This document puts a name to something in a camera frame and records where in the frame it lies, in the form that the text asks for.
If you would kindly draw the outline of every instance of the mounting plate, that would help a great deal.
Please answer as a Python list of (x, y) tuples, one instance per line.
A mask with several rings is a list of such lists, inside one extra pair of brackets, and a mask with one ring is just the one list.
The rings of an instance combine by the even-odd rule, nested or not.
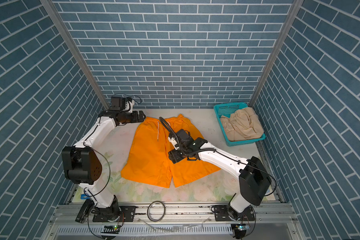
[[(123, 216), (124, 213), (124, 222), (133, 222), (133, 219), (135, 217), (135, 206), (119, 206), (120, 207), (120, 216)], [(108, 218), (106, 216), (101, 216), (100, 214), (94, 215), (93, 222), (110, 222), (108, 221)]]
[[(226, 205), (213, 205), (212, 208), (213, 208), (213, 213), (215, 214), (215, 221), (217, 221), (217, 222), (236, 221), (236, 220), (231, 219), (230, 216), (228, 215)], [(240, 220), (240, 221), (244, 215), (248, 218), (248, 221), (254, 221), (254, 213), (253, 213), (251, 207), (247, 207), (239, 215), (240, 215), (240, 218), (238, 220)]]

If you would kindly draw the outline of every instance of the beige cloth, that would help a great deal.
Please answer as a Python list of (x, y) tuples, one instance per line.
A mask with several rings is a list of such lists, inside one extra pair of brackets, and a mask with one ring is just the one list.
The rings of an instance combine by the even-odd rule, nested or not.
[(260, 138), (264, 133), (253, 108), (239, 109), (230, 118), (222, 115), (220, 121), (231, 142)]

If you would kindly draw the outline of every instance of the brick pattern wall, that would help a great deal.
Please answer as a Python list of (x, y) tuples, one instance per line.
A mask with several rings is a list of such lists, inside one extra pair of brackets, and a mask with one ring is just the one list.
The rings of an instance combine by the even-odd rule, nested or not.
[(307, 239), (360, 239), (360, 1), (303, 2), (255, 109)]
[(248, 102), (291, 2), (54, 1), (106, 97), (146, 108)]
[(0, 240), (41, 237), (100, 101), (39, 0), (0, 0)]

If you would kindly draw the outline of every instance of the robotic arm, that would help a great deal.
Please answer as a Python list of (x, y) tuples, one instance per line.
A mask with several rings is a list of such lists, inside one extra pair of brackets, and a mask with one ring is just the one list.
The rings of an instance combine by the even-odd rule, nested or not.
[(96, 123), (84, 137), (73, 146), (64, 147), (61, 152), (65, 177), (82, 187), (90, 197), (77, 215), (77, 222), (83, 222), (92, 207), (99, 219), (110, 222), (119, 219), (117, 198), (106, 189), (106, 183), (100, 177), (102, 165), (95, 151), (116, 126), (145, 120), (143, 111), (133, 111), (134, 104), (131, 97), (112, 96), (110, 108), (99, 114)]
[(202, 160), (214, 164), (229, 172), (237, 178), (240, 192), (236, 193), (227, 206), (228, 215), (233, 220), (241, 218), (241, 213), (251, 204), (259, 206), (267, 192), (271, 179), (260, 159), (252, 157), (246, 159), (223, 151), (210, 142), (198, 137), (196, 140), (183, 129), (174, 132), (163, 118), (159, 118), (164, 127), (169, 131), (168, 141), (174, 149), (168, 152), (169, 159), (178, 163), (183, 159), (188, 161)]

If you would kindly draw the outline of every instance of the teal mesh basket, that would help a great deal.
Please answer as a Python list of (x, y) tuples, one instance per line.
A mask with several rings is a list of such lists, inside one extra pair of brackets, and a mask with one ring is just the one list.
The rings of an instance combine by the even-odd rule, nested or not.
[(220, 124), (220, 128), (221, 128), (221, 131), (223, 132), (225, 143), (227, 144), (227, 146), (231, 147), (231, 146), (243, 145), (243, 144), (253, 143), (253, 142), (257, 142), (257, 141), (265, 139), (265, 133), (263, 133), (263, 135), (260, 138), (256, 138), (256, 139), (236, 141), (236, 142), (231, 142), (228, 140), (227, 135), (225, 134), (223, 125), (221, 124), (221, 121), (220, 121), (221, 116), (224, 115), (229, 118), (231, 116), (231, 113), (236, 112), (237, 109), (242, 109), (242, 108), (246, 108), (246, 107), (248, 107), (248, 105), (245, 103), (223, 103), (223, 104), (215, 105), (213, 107), (213, 109), (215, 110), (215, 113), (216, 113), (217, 121)]

